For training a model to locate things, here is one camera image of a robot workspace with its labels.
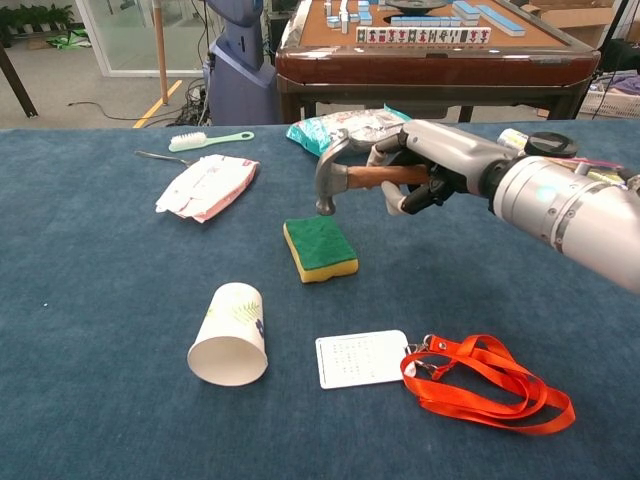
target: white bristles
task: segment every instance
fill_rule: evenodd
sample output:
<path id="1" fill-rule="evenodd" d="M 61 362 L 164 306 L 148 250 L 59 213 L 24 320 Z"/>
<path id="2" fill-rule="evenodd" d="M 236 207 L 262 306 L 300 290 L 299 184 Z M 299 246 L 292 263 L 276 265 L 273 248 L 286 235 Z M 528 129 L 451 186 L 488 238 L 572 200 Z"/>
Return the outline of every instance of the white bristles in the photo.
<path id="1" fill-rule="evenodd" d="M 185 133 L 171 139 L 172 147 L 194 147 L 207 141 L 207 134 L 203 132 Z"/>

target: paper cup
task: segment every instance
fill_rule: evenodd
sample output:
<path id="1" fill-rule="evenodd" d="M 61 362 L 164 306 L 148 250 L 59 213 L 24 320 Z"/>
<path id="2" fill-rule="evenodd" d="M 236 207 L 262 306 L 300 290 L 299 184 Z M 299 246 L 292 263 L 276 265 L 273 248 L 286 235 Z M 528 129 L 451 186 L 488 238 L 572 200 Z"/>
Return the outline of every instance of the paper cup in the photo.
<path id="1" fill-rule="evenodd" d="M 267 368 L 262 296 L 251 285 L 227 283 L 216 290 L 195 342 L 189 368 L 223 386 L 251 383 Z"/>

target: cardboard box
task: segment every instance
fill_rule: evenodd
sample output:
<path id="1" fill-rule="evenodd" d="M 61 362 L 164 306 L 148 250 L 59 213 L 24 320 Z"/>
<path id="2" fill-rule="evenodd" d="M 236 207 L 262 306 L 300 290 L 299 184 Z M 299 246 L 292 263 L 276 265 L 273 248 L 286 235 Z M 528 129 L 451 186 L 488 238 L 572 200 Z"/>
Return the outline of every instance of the cardboard box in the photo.
<path id="1" fill-rule="evenodd" d="M 540 10 L 576 10 L 583 8 L 610 8 L 614 0 L 529 0 L 529 4 Z"/>
<path id="2" fill-rule="evenodd" d="M 615 14 L 611 7 L 542 10 L 533 5 L 523 5 L 522 9 L 593 48 L 600 46 L 602 34 Z"/>
<path id="3" fill-rule="evenodd" d="M 627 34 L 628 42 L 640 42 L 640 20 L 636 20 L 631 25 L 629 33 Z"/>

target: green scouring pad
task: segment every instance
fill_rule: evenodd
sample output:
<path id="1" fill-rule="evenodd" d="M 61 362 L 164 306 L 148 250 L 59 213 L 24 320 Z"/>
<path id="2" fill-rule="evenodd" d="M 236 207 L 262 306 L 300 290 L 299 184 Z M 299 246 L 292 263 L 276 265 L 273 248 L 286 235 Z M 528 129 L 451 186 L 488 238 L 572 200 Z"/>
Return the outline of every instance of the green scouring pad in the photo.
<path id="1" fill-rule="evenodd" d="M 324 282 L 358 271 L 356 252 L 333 217 L 287 220 L 283 230 L 302 283 Z"/>

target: blue tablecloth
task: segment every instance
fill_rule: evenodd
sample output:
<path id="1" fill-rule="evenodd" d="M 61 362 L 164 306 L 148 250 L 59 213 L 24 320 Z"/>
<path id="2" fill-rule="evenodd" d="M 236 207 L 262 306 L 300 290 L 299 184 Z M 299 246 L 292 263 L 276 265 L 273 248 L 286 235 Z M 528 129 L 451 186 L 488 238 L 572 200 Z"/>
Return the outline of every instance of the blue tablecloth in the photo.
<path id="1" fill-rule="evenodd" d="M 495 139 L 507 126 L 540 129 L 462 128 Z M 639 127 L 544 124 L 586 156 L 635 167 Z M 133 155 L 166 152 L 183 130 L 0 132 L 0 478 L 638 478 L 638 297 L 483 200 L 390 217 L 378 189 L 336 197 L 360 271 L 303 285 L 282 224 L 315 214 L 316 159 L 284 127 L 253 130 L 252 142 L 183 153 L 261 162 L 202 225 L 155 213 L 182 167 Z M 230 281 L 264 299 L 269 367 L 240 388 L 186 363 Z M 321 389 L 317 337 L 386 329 L 494 335 L 570 395 L 577 420 L 528 437 L 428 413 L 402 382 Z"/>

